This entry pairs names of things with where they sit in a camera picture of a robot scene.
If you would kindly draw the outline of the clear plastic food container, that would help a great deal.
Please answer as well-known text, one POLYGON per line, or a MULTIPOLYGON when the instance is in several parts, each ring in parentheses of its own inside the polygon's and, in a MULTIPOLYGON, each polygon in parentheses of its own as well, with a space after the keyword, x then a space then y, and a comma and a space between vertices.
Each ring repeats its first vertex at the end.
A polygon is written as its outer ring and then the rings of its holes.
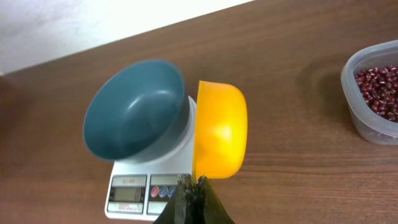
POLYGON ((341 71, 341 85, 361 137, 397 145, 397 41, 356 52, 341 71))

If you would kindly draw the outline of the teal plastic bowl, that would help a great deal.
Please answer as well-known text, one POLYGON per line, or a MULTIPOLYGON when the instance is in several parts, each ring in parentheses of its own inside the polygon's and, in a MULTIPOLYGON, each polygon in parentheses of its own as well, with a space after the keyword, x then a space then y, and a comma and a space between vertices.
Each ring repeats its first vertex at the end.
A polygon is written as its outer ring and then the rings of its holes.
POLYGON ((145 60, 111 77, 89 104, 83 140, 96 157, 120 161, 165 154, 190 117, 182 73, 165 60, 145 60))

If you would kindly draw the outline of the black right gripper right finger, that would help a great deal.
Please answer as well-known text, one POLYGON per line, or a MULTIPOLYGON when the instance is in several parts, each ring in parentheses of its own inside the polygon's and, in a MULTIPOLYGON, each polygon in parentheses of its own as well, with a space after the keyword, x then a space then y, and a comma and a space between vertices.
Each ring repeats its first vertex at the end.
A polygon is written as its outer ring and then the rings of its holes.
POLYGON ((234 224, 207 177, 201 176, 193 193, 193 222, 197 224, 234 224))

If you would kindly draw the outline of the red adzuki beans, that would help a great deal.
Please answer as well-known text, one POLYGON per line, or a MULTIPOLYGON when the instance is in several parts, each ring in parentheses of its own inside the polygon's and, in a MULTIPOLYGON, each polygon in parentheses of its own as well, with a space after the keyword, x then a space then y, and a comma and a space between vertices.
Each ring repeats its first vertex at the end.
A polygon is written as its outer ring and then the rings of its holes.
POLYGON ((397 122, 397 66, 373 67, 354 75, 368 107, 378 116, 397 122))

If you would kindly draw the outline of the white digital kitchen scale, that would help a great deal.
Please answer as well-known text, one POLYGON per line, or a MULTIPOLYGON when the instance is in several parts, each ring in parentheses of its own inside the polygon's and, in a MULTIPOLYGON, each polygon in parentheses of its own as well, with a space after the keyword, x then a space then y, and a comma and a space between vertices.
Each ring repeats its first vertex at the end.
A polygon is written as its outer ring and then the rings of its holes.
POLYGON ((136 156, 116 161, 104 212, 108 218, 153 222, 174 194, 178 182, 192 173, 196 103, 179 133, 167 133, 136 156))

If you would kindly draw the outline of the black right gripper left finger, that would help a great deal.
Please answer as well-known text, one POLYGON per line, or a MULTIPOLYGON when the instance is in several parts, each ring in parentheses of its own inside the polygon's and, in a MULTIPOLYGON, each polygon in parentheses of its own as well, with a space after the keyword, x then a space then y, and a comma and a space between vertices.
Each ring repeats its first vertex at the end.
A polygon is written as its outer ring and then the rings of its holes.
POLYGON ((175 192, 154 224, 192 224, 194 186, 190 174, 178 181, 175 192))

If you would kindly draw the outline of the yellow plastic measuring scoop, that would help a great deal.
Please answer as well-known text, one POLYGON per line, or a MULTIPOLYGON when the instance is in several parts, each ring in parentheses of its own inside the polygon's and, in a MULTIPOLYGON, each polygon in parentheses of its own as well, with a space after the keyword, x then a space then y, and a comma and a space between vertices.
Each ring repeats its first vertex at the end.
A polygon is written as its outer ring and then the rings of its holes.
POLYGON ((226 83, 199 81, 192 177, 227 179, 246 153, 248 109, 243 93, 226 83))

